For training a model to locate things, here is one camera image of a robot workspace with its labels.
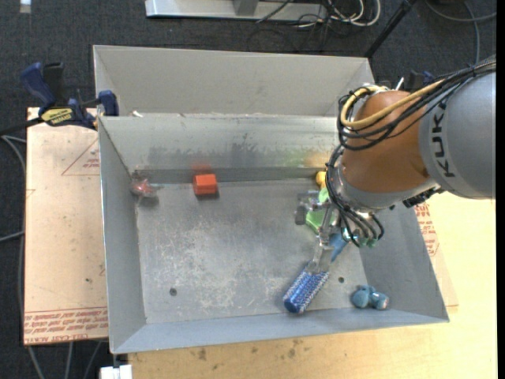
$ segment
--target green object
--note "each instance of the green object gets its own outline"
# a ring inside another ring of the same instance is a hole
[[[318,201],[322,204],[328,199],[328,190],[327,188],[321,189],[319,192],[318,196]],[[305,218],[305,223],[309,225],[314,232],[317,234],[319,233],[319,228],[323,222],[324,218],[324,209],[321,209],[320,211],[308,211],[307,212],[307,217]],[[333,223],[335,221],[335,215],[331,217],[331,222]]]

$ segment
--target wire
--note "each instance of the wire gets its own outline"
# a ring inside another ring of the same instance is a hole
[[[265,17],[259,19],[256,23],[259,24],[261,22],[264,22],[266,20],[269,20],[272,18],[274,15],[276,15],[278,12],[280,12],[284,7],[286,7],[289,3],[291,3],[293,0],[286,0],[283,4],[281,4],[279,7],[277,7],[274,11],[266,15]]]
[[[350,150],[363,150],[366,148],[371,148],[384,139],[396,137],[400,133],[403,133],[405,130],[409,129],[414,123],[418,122],[436,105],[439,105],[439,103],[442,103],[444,100],[449,99],[449,97],[466,82],[470,81],[472,78],[495,71],[496,56],[493,55],[492,57],[487,58],[474,66],[453,72],[442,79],[439,78],[437,81],[426,86],[425,88],[417,90],[415,93],[407,96],[405,99],[399,100],[393,106],[386,107],[383,110],[359,121],[354,121],[353,111],[354,104],[357,102],[357,100],[363,96],[369,96],[374,92],[382,91],[381,86],[365,86],[358,88],[355,92],[350,92],[350,94],[343,96],[339,100],[340,114],[337,117],[337,129],[339,132],[340,144],[342,147],[348,148]],[[397,114],[395,119],[384,123],[381,126],[378,125],[378,123],[381,120],[384,120],[384,117],[390,114],[393,109],[405,106],[408,103],[410,103],[410,105],[406,107],[400,114]],[[430,104],[431,107],[425,109],[427,104]],[[416,117],[413,122],[411,122],[408,126],[403,127],[402,130],[396,131],[395,134],[392,134],[400,122],[407,120],[408,117],[415,114],[421,109],[423,110],[423,114],[421,116]],[[349,140],[356,138],[365,139],[367,143],[348,144]]]
[[[26,182],[26,162],[24,161],[24,158],[21,155],[21,152],[9,140],[9,138],[2,136],[1,139],[11,147],[11,149],[14,151],[17,158],[19,159],[21,168],[23,169],[24,181]],[[23,321],[24,320],[24,302],[23,302],[22,287],[23,287],[24,234],[20,235],[19,237],[20,237],[19,258],[17,261],[17,301],[19,304],[20,319],[21,319],[21,321]],[[32,360],[33,366],[35,367],[35,370],[37,372],[37,375],[39,376],[39,379],[45,379],[42,369],[40,368],[39,361],[38,361],[36,354],[33,351],[32,347],[28,346],[27,351],[28,351],[28,354],[30,355],[30,359]]]
[[[13,238],[18,238],[22,235],[24,235],[24,231],[18,231],[17,233],[12,233],[11,235],[7,235],[7,236],[0,238],[0,243],[1,242],[8,242],[9,240],[12,240]]]
[[[72,351],[73,351],[73,342],[69,344],[69,354],[66,357],[66,367],[65,367],[65,379],[69,379],[70,375],[70,363],[72,362]]]
[[[84,375],[83,375],[82,379],[88,379],[89,371],[92,368],[93,361],[95,361],[96,354],[98,354],[98,350],[100,349],[100,346],[103,343],[105,343],[105,341],[99,341],[96,344],[95,350],[93,351],[93,354],[92,354],[91,358],[89,359],[88,366],[86,366],[86,370],[84,371]]]
[[[359,6],[360,6],[359,13],[354,13],[349,16],[342,14],[340,12],[340,10],[338,10],[336,8],[335,1],[332,1],[332,0],[326,0],[326,1],[330,5],[330,7],[332,8],[332,10],[331,10],[332,14],[330,15],[330,18],[332,20],[341,21],[341,22],[348,23],[348,24],[351,24],[351,25],[354,25],[357,27],[369,27],[371,25],[374,25],[380,18],[380,14],[381,14],[380,0],[373,0],[376,4],[376,14],[373,19],[365,21],[365,22],[360,21],[360,19],[363,17],[363,15],[365,13],[365,3],[363,2],[363,0],[357,0],[359,2]]]
[[[468,14],[475,20],[475,16],[473,15],[473,11],[465,2],[465,8],[468,11]],[[473,21],[473,29],[475,30],[475,60],[473,63],[478,63],[481,57],[481,33],[479,32],[478,21]]]
[[[458,18],[458,17],[450,17],[444,13],[441,13],[439,10],[437,10],[435,7],[433,7],[432,4],[429,3],[428,0],[425,0],[425,3],[426,5],[428,6],[428,8],[435,14],[441,16],[442,18],[445,18],[446,20],[450,20],[450,21],[456,21],[456,22],[473,22],[473,23],[476,23],[476,22],[482,22],[482,21],[487,21],[487,20],[491,20],[492,18],[496,17],[496,12],[494,13],[491,13],[491,14],[488,14],[488,15],[485,15],[483,17],[472,17],[472,18]]]
[[[375,216],[371,216],[372,222],[379,228],[379,234],[377,234],[377,230],[371,225],[371,223],[362,215],[355,212],[343,199],[342,197],[335,191],[335,188],[332,184],[332,177],[335,173],[335,163],[342,155],[342,146],[338,146],[335,148],[333,153],[330,156],[326,166],[327,172],[325,175],[326,187],[328,191],[328,196],[330,201],[335,205],[337,210],[339,211],[340,218],[344,223],[345,228],[349,232],[350,240],[354,245],[361,247],[361,244],[357,241],[357,238],[354,237],[354,233],[350,229],[349,220],[351,220],[354,225],[361,231],[361,233],[368,240],[380,240],[383,237],[384,229],[382,224],[377,220]]]
[[[2,139],[5,143],[7,143],[11,147],[11,149],[14,151],[14,153],[16,153],[16,156],[21,163],[21,167],[23,168],[23,173],[26,174],[26,163],[24,162],[23,155],[21,155],[21,152],[19,151],[19,149],[16,147],[16,145],[13,142],[10,141],[10,139],[8,137],[2,136],[2,137],[0,137],[0,139]]]
[[[15,144],[11,142],[12,140],[15,141],[20,141],[21,143],[26,143],[26,140],[20,139],[20,138],[15,138],[11,136],[2,136],[0,137],[5,143],[7,143],[11,149],[14,151],[16,154],[17,158],[19,159],[21,168],[23,169],[23,176],[24,176],[24,182],[26,183],[26,162],[24,161],[24,157],[21,155],[21,152],[19,149],[16,147]],[[25,217],[23,215],[23,229],[25,225]],[[0,242],[4,242],[7,240],[10,240],[12,238],[20,238],[20,245],[19,245],[19,258],[17,261],[17,301],[19,305],[19,312],[20,312],[20,319],[21,321],[24,320],[24,299],[23,299],[23,260],[24,260],[24,230],[18,231],[17,233],[12,233],[11,235],[5,236],[3,238],[0,238]],[[32,364],[37,372],[37,375],[39,376],[39,379],[46,379],[43,371],[40,367],[39,360],[36,357],[35,351],[33,350],[32,347],[27,346],[27,351],[28,354],[30,355],[30,359],[32,360]],[[66,361],[66,367],[65,367],[65,379],[69,378],[69,373],[70,373],[70,363],[72,361],[72,353],[73,353],[73,342],[69,344],[69,353],[67,355],[67,361]]]

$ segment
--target orange object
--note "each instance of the orange object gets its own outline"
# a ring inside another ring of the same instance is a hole
[[[218,180],[215,174],[199,174],[193,177],[195,195],[212,195],[218,192]]]

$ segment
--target yellow object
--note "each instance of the yellow object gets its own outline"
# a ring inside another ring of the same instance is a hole
[[[316,174],[316,183],[321,189],[326,188],[326,171],[318,171]]]

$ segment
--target blue clamp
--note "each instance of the blue clamp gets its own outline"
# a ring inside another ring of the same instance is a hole
[[[96,129],[96,117],[86,111],[85,105],[79,100],[71,98],[65,106],[55,106],[56,97],[48,83],[44,80],[42,65],[37,62],[30,65],[21,73],[21,83],[33,96],[42,101],[39,108],[39,118],[50,126],[83,126]],[[87,105],[101,104],[107,116],[118,116],[119,106],[116,96],[111,90],[98,94],[98,98],[85,103]]]

